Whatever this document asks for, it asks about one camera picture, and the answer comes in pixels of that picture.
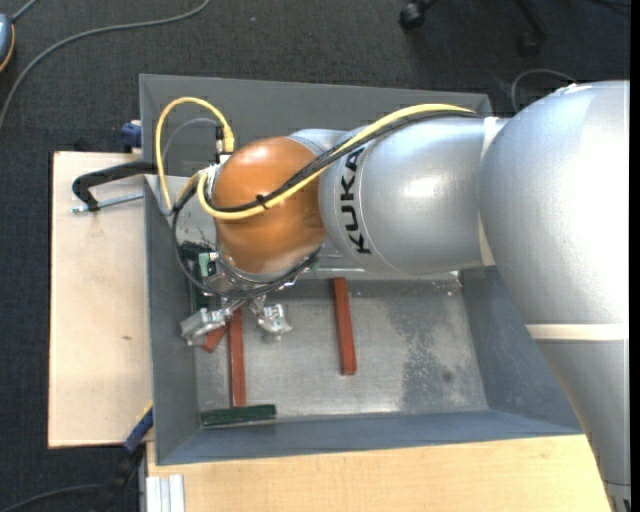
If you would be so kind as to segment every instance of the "red wooden block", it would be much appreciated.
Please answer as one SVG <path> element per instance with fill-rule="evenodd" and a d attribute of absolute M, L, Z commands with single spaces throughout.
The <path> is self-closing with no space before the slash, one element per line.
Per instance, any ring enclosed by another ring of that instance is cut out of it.
<path fill-rule="evenodd" d="M 333 279 L 333 295 L 336 330 L 338 332 L 338 352 L 340 354 L 340 373 L 342 375 L 354 375 L 357 370 L 356 347 L 353 343 L 349 288 L 344 277 Z"/>
<path fill-rule="evenodd" d="M 229 374 L 231 378 L 231 406 L 247 405 L 244 375 L 244 343 L 242 340 L 242 311 L 236 309 L 229 325 Z"/>

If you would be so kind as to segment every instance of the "yellow cable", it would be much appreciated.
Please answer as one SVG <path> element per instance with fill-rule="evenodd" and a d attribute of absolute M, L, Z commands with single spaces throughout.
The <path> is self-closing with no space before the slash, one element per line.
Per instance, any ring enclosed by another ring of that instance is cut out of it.
<path fill-rule="evenodd" d="M 227 123 L 227 120 L 222 115 L 222 113 L 214 107 L 211 103 L 201 100 L 200 98 L 192 98 L 189 96 L 185 96 L 183 98 L 178 98 L 169 103 L 158 118 L 158 125 L 156 126 L 155 133 L 155 153 L 156 153 L 156 164 L 158 165 L 158 179 L 160 180 L 160 188 L 162 190 L 162 195 L 164 197 L 164 201 L 167 206 L 167 210 L 171 211 L 173 209 L 173 204 L 171 203 L 171 198 L 169 197 L 169 189 L 167 187 L 167 180 L 164 174 L 164 163 L 162 161 L 162 151 L 161 151 L 161 138 L 162 138 L 162 128 L 164 126 L 164 121 L 171 112 L 171 110 L 178 105 L 182 105 L 184 103 L 195 103 L 196 105 L 200 105 L 201 107 L 206 108 L 214 116 L 218 118 L 218 120 L 222 123 L 222 131 L 223 131 L 223 144 L 224 150 L 227 153 L 233 153 L 235 146 L 235 139 L 233 137 L 233 131 Z"/>
<path fill-rule="evenodd" d="M 412 107 L 403 108 L 401 110 L 397 110 L 396 112 L 392 112 L 389 115 L 386 115 L 380 118 L 375 123 L 367 126 L 364 130 L 358 133 L 355 137 L 349 139 L 342 146 L 336 149 L 335 152 L 343 151 L 344 149 L 348 149 L 351 147 L 355 147 L 358 145 L 358 142 L 370 135 L 371 133 L 379 130 L 380 128 L 397 121 L 403 117 L 419 114 L 423 112 L 440 112 L 440 111 L 458 111 L 458 112 L 468 112 L 473 113 L 472 110 L 456 107 L 454 105 L 443 105 L 438 103 L 428 104 L 428 105 L 415 105 Z M 204 193 L 204 185 L 207 181 L 207 173 L 203 173 L 200 176 L 200 181 L 198 182 L 198 201 L 202 208 L 212 217 L 221 220 L 238 220 L 238 219 L 246 219 L 247 217 L 252 217 L 260 212 L 263 212 L 266 208 L 273 208 L 278 203 L 284 201 L 285 199 L 291 197 L 293 194 L 298 192 L 301 188 L 305 187 L 308 183 L 316 179 L 320 174 L 322 174 L 327 167 L 323 167 L 322 169 L 316 171 L 311 174 L 304 180 L 300 181 L 296 185 L 292 186 L 290 189 L 286 190 L 282 194 L 279 194 L 277 197 L 270 199 L 264 203 L 264 207 L 262 205 L 256 205 L 251 208 L 247 208 L 246 210 L 242 210 L 240 212 L 224 212 L 213 208 L 206 200 Z"/>

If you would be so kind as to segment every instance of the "red stick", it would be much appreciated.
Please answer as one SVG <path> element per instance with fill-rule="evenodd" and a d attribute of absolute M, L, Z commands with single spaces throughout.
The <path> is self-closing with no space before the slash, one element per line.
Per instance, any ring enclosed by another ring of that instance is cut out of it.
<path fill-rule="evenodd" d="M 225 332 L 227 332 L 226 325 L 223 325 L 222 327 L 218 327 L 213 331 L 209 331 L 207 333 L 207 341 L 205 341 L 204 345 L 200 345 L 200 348 L 205 352 L 208 352 L 209 354 L 211 354 L 211 352 L 213 352 L 214 349 L 218 346 L 218 343 L 220 343 L 220 340 L 224 336 Z"/>
<path fill-rule="evenodd" d="M 349 308 L 349 288 L 344 277 L 333 279 L 334 306 L 336 312 L 336 330 L 338 332 L 338 352 L 340 354 L 340 373 L 356 373 L 356 347 L 353 344 L 351 309 Z"/>
<path fill-rule="evenodd" d="M 244 344 L 242 342 L 242 311 L 236 309 L 229 325 L 229 373 L 231 378 L 231 406 L 247 405 L 244 377 Z"/>

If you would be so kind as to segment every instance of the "plywood surface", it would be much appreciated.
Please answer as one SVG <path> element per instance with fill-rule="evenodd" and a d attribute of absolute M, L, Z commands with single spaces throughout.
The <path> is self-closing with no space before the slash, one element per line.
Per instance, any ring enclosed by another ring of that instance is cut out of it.
<path fill-rule="evenodd" d="M 188 512 L 609 511 L 584 435 L 179 466 L 147 453 L 149 475 L 184 475 Z"/>
<path fill-rule="evenodd" d="M 49 446 L 122 442 L 151 399 L 143 204 L 72 214 L 82 174 L 134 155 L 58 152 L 53 161 Z M 98 199 L 142 178 L 96 187 Z"/>

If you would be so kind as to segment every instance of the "chair wheel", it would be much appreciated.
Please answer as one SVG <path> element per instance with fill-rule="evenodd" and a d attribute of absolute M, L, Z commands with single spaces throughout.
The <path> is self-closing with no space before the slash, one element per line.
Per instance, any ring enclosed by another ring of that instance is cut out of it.
<path fill-rule="evenodd" d="M 407 4 L 400 11 L 400 25 L 405 30 L 413 30 L 424 25 L 424 7 L 416 2 Z"/>
<path fill-rule="evenodd" d="M 521 57 L 535 57 L 540 53 L 540 41 L 529 32 L 525 32 L 518 39 L 518 55 Z"/>

